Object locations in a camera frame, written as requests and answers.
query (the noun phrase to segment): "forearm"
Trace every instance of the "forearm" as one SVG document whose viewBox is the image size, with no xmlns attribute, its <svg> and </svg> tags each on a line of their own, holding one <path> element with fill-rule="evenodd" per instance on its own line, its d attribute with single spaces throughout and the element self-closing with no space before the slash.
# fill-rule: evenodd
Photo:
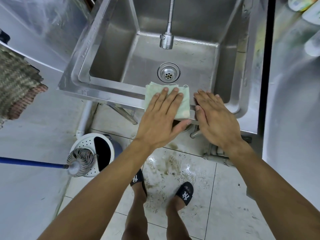
<svg viewBox="0 0 320 240">
<path fill-rule="evenodd" d="M 246 142 L 228 153 L 276 239 L 319 239 L 320 213 Z"/>
<path fill-rule="evenodd" d="M 91 180 L 38 240 L 100 239 L 116 207 L 152 149 L 134 140 Z"/>
</svg>

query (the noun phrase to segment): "drain pipe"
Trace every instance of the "drain pipe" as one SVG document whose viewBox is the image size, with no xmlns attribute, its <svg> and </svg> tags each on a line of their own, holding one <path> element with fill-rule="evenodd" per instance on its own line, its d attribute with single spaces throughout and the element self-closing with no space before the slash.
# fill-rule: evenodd
<svg viewBox="0 0 320 240">
<path fill-rule="evenodd" d="M 75 136 L 77 140 L 79 140 L 80 137 L 82 137 L 85 134 L 86 125 L 90 116 L 91 108 L 92 108 L 92 101 L 87 101 L 85 104 L 85 107 L 82 112 L 82 116 L 78 125 L 77 132 L 75 133 Z"/>
<path fill-rule="evenodd" d="M 167 31 L 164 34 L 160 35 L 160 47 L 166 50 L 172 50 L 172 47 L 174 46 L 174 36 L 171 34 L 173 14 L 174 14 L 174 0 L 170 0 Z"/>
</svg>

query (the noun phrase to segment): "bottle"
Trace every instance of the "bottle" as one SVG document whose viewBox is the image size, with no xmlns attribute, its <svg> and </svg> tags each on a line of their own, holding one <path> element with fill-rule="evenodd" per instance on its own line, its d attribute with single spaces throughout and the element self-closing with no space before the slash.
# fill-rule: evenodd
<svg viewBox="0 0 320 240">
<path fill-rule="evenodd" d="M 310 56 L 320 56 L 320 30 L 304 44 L 304 50 Z"/>
<path fill-rule="evenodd" d="M 320 25 L 320 0 L 302 14 L 302 18 L 309 23 Z"/>
<path fill-rule="evenodd" d="M 317 0 L 288 0 L 289 7 L 296 12 L 306 11 Z"/>
</svg>

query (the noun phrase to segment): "mop bucket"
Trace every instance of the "mop bucket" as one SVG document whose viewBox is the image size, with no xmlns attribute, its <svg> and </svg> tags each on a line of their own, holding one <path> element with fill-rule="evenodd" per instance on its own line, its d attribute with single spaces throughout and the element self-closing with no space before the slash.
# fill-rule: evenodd
<svg viewBox="0 0 320 240">
<path fill-rule="evenodd" d="M 80 137 L 71 147 L 70 152 L 76 148 L 85 148 L 98 155 L 90 171 L 84 175 L 85 177 L 94 177 L 98 175 L 106 166 L 113 162 L 123 149 L 121 145 L 112 139 L 109 134 L 89 133 Z"/>
</svg>

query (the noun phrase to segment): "cloth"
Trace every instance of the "cloth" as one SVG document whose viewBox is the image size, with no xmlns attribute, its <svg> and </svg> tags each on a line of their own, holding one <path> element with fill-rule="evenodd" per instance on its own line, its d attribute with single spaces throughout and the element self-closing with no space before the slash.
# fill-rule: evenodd
<svg viewBox="0 0 320 240">
<path fill-rule="evenodd" d="M 35 96 L 48 89 L 42 80 L 23 56 L 0 45 L 0 128 L 5 120 L 18 119 Z"/>
<path fill-rule="evenodd" d="M 161 93 L 163 88 L 169 88 L 168 95 L 176 87 L 179 88 L 179 92 L 183 93 L 183 100 L 177 111 L 175 119 L 189 119 L 190 118 L 190 94 L 189 87 L 179 87 L 179 85 L 160 85 L 154 82 L 146 85 L 146 95 L 144 99 L 144 109 L 146 110 L 150 104 L 152 97 L 157 93 Z"/>
</svg>

